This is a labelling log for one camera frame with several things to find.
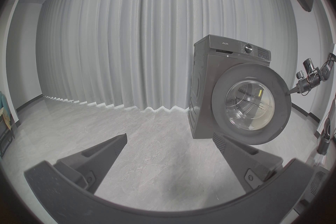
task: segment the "wall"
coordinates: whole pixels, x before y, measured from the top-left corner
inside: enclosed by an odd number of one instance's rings
[[[5,30],[7,27],[8,19],[9,19],[9,14],[11,12],[13,5],[7,5],[0,16],[0,59],[2,59],[2,49],[3,49],[3,40],[5,36]],[[0,65],[0,91],[2,93],[5,93],[5,87],[3,83],[3,78],[2,78],[2,65]]]
[[[13,4],[9,4],[8,6],[6,6],[0,14],[0,50],[1,50],[0,79],[2,80],[0,89],[7,98],[10,113],[16,124],[19,124],[19,117],[16,113],[16,109],[13,106],[11,93],[9,92],[8,87],[7,72],[6,72],[6,50],[7,50],[9,27],[11,25],[13,14],[18,2],[19,0],[15,0]]]
[[[303,61],[311,58],[315,67],[321,67],[328,56],[328,50],[332,43],[330,26],[320,0],[314,0],[311,12],[302,9],[297,0],[291,0],[296,20],[298,36],[298,59],[296,72],[305,69]],[[322,82],[313,88],[307,96],[292,94],[292,102],[308,113],[313,113],[322,119],[327,101],[324,97],[330,95],[332,80]]]
[[[331,35],[332,35],[332,42],[336,43],[336,17],[335,17],[335,12],[334,9],[329,5],[328,1],[326,0],[321,0],[321,3],[324,7],[329,25],[330,25],[330,30],[331,30]],[[336,71],[335,68],[332,70],[332,74],[330,79],[332,79],[332,85],[330,89],[330,95],[329,95],[329,100],[328,100],[328,105],[325,109],[323,117],[321,117],[320,124],[318,125],[317,131],[319,133],[322,133],[322,130],[324,128],[324,122],[325,119],[328,116],[332,101],[334,99],[335,93],[336,93]]]
[[[193,44],[208,34],[271,50],[271,67],[292,85],[297,34],[290,0],[46,0],[36,39],[42,92],[186,108]]]
[[[6,69],[14,108],[42,94],[36,69],[36,29],[42,5],[19,3],[9,28]]]

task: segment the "front-load washing machine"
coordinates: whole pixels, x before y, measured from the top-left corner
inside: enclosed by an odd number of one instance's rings
[[[285,81],[269,67],[271,52],[213,35],[194,47],[188,110],[193,138],[220,132],[258,145],[277,137],[292,102]]]

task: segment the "marble floor tile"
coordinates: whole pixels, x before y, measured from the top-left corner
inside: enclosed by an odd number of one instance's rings
[[[184,211],[218,205],[245,194],[211,139],[192,139],[187,111],[136,107],[124,109],[41,98],[19,113],[21,126],[0,160],[11,183],[44,222],[55,221],[42,208],[23,172],[47,160],[77,153],[116,135],[127,133],[128,143],[95,195],[138,209]],[[317,124],[292,109],[289,122],[274,140],[257,148],[305,161],[317,146]],[[327,158],[332,167],[333,147]],[[291,212],[284,223],[296,217]]]

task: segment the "curtain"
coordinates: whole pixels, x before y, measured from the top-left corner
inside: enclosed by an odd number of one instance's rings
[[[46,0],[36,40],[42,93],[185,109],[193,44],[208,34],[271,50],[271,67],[293,84],[297,31],[290,0]]]

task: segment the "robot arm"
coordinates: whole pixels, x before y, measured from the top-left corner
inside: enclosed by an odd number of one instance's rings
[[[331,69],[334,66],[334,62],[336,60],[336,44],[331,44],[331,49],[328,54],[327,61],[325,64],[319,69],[318,67],[314,67],[313,62],[310,58],[306,59],[303,62],[303,66],[306,70],[307,77],[304,77],[304,72],[299,71],[296,74],[296,78],[299,79],[296,86],[289,90],[286,94],[292,93],[304,93],[310,92],[310,90],[320,84],[321,81],[326,81],[330,77]]]

